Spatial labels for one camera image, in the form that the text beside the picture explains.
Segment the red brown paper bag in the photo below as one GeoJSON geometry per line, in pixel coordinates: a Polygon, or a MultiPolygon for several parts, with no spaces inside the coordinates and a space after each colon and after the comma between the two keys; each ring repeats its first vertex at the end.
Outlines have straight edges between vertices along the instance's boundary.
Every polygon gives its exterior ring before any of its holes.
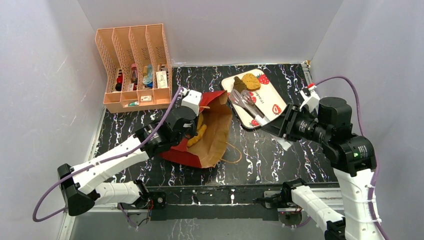
{"type": "Polygon", "coordinates": [[[223,156],[227,147],[238,152],[238,163],[242,158],[241,151],[229,143],[229,131],[232,122],[232,111],[227,106],[228,92],[225,90],[204,92],[200,102],[200,127],[198,136],[184,139],[179,145],[161,153],[163,159],[194,168],[212,168],[220,161],[229,163],[223,156]]]}

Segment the brown twisted fake bread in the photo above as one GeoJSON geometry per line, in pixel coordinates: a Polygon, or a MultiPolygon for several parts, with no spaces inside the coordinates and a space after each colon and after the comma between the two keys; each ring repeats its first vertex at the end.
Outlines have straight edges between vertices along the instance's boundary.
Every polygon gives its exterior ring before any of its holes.
{"type": "Polygon", "coordinates": [[[238,77],[235,76],[233,82],[233,89],[239,93],[242,93],[244,90],[247,90],[247,85],[238,77]]]}

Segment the round yellow fake bread slice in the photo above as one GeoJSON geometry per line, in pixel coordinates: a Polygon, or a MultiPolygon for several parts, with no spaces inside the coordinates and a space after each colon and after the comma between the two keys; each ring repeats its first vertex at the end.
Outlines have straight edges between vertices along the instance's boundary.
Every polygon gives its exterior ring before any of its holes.
{"type": "Polygon", "coordinates": [[[261,88],[259,79],[252,73],[246,73],[241,78],[242,82],[246,85],[248,91],[257,91],[261,88]]]}

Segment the long yellow fake bread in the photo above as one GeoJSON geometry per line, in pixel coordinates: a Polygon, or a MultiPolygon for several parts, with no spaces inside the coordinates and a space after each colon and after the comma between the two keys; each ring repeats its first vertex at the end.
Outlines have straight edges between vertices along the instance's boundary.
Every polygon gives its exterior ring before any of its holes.
{"type": "Polygon", "coordinates": [[[207,125],[204,123],[204,116],[202,113],[199,114],[198,121],[197,121],[197,135],[190,138],[187,142],[187,147],[190,148],[191,146],[195,145],[204,135],[207,125]]]}

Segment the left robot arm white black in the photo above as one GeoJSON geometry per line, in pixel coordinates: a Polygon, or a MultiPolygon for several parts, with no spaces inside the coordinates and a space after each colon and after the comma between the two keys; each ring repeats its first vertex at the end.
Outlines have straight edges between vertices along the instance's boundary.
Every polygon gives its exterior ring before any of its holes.
{"type": "Polygon", "coordinates": [[[111,183],[107,180],[195,136],[199,112],[199,108],[179,106],[170,111],[162,125],[158,120],[151,122],[106,153],[84,164],[61,165],[57,172],[69,215],[79,216],[96,205],[115,203],[145,208],[151,195],[143,181],[111,183]]]}

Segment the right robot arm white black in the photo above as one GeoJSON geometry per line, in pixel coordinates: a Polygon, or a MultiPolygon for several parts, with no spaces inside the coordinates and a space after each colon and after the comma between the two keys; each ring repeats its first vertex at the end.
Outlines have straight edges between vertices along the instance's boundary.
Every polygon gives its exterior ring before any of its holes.
{"type": "Polygon", "coordinates": [[[263,130],[275,136],[284,149],[301,139],[320,144],[337,177],[344,213],[328,206],[300,178],[284,182],[279,195],[263,201],[301,207],[327,240],[384,240],[374,193],[378,164],[372,143],[352,132],[352,108],[344,99],[324,97],[317,108],[313,115],[306,107],[289,104],[263,130]]]}

